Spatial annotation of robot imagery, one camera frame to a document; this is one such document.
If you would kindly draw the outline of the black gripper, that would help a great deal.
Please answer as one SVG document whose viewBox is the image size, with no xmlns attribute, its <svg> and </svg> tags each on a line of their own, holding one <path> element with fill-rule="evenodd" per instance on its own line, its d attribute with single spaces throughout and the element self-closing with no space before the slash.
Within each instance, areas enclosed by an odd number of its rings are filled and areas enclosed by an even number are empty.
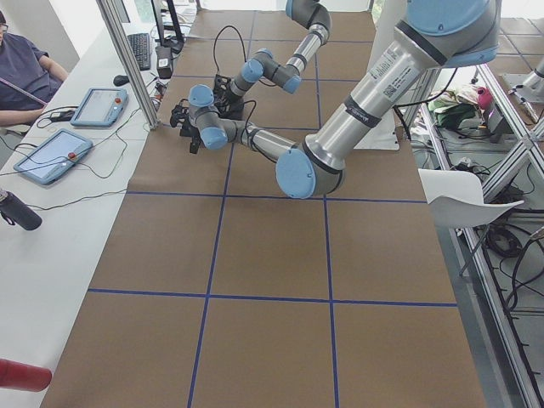
<svg viewBox="0 0 544 408">
<path fill-rule="evenodd" d="M 219 111 L 230 111 L 238 101 L 238 95 L 231 88 L 232 79 L 216 74 L 213 81 L 214 105 Z"/>
<path fill-rule="evenodd" d="M 189 108 L 189 101 L 181 99 L 171 110 L 169 123 L 172 128 L 180 128 L 180 137 L 190 138 L 189 151 L 191 154 L 197 154 L 201 146 L 201 137 L 199 130 L 190 123 Z"/>
</svg>

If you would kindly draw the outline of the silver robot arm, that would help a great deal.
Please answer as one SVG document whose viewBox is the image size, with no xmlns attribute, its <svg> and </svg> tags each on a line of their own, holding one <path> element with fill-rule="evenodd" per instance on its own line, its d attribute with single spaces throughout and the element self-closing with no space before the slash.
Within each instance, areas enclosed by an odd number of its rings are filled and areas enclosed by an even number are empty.
<svg viewBox="0 0 544 408">
<path fill-rule="evenodd" d="M 325 6 L 311 0 L 288 1 L 286 15 L 308 30 L 306 37 L 284 64 L 276 61 L 269 49 L 260 48 L 245 61 L 236 76 L 217 74 L 213 95 L 214 104 L 221 117 L 241 118 L 243 97 L 263 78 L 289 94 L 298 90 L 302 83 L 302 73 L 308 63 L 330 38 L 332 19 Z"/>
<path fill-rule="evenodd" d="M 408 2 L 393 41 L 375 64 L 317 133 L 294 143 L 230 114 L 261 79 L 296 92 L 309 60 L 328 42 L 328 10 L 317 1 L 290 1 L 286 15 L 308 32 L 292 57 L 281 65 L 269 50 L 258 50 L 222 90 L 192 87 L 174 107 L 170 123 L 184 127 L 191 152 L 238 143 L 260 153 L 275 164 L 277 184 L 286 196 L 306 199 L 332 193 L 343 183 L 346 157 L 425 71 L 496 57 L 501 9 L 498 1 Z"/>
</svg>

